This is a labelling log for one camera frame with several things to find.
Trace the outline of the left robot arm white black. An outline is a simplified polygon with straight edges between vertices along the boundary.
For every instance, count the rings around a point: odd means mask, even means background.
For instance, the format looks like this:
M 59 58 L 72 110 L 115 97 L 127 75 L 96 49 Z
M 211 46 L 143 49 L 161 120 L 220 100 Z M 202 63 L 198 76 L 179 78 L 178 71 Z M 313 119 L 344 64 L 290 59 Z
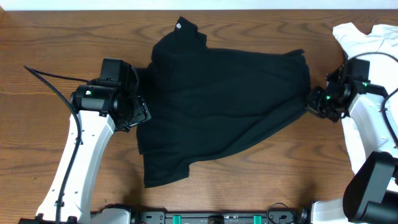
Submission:
M 91 198 L 104 150 L 116 131 L 150 118 L 137 86 L 80 85 L 71 95 L 67 142 L 51 188 L 34 218 L 20 223 L 137 223 L 131 207 L 107 205 L 91 212 Z

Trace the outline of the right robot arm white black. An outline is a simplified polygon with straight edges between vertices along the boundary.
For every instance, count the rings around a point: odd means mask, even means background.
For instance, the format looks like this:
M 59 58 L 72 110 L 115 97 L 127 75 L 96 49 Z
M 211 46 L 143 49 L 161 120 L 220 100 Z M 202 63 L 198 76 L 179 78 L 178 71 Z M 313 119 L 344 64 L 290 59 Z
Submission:
M 397 223 L 397 193 L 388 190 L 397 177 L 397 143 L 387 124 L 387 91 L 368 80 L 365 68 L 355 72 L 341 66 L 327 75 L 326 88 L 308 96 L 306 109 L 337 122 L 353 119 L 366 160 L 346 187 L 342 198 L 318 201 L 302 213 L 306 223 Z

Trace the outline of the black t-shirt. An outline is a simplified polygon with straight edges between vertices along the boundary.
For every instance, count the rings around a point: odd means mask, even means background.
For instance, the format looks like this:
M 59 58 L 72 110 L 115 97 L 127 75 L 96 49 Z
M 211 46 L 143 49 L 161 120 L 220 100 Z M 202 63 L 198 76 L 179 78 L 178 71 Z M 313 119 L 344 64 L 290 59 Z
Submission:
M 190 165 L 231 156 L 305 112 L 310 74 L 301 49 L 263 54 L 211 49 L 181 17 L 138 71 L 150 120 L 137 127 L 144 185 L 169 184 Z

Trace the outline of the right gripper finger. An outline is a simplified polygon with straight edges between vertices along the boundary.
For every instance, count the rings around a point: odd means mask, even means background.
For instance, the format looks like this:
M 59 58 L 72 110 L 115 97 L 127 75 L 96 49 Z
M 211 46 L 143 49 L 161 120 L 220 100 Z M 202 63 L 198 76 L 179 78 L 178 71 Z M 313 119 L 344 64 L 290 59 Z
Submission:
M 306 109 L 309 113 L 311 113 L 311 114 L 313 114 L 313 115 L 315 115 L 315 116 L 319 116 L 319 115 L 320 115 L 319 112 L 318 112 L 317 110 L 313 109 L 310 105 L 307 105 L 307 106 L 305 107 L 305 109 Z
M 320 102 L 322 96 L 324 95 L 325 90 L 320 87 L 316 86 L 308 95 L 307 97 L 307 103 L 309 105 L 315 105 Z

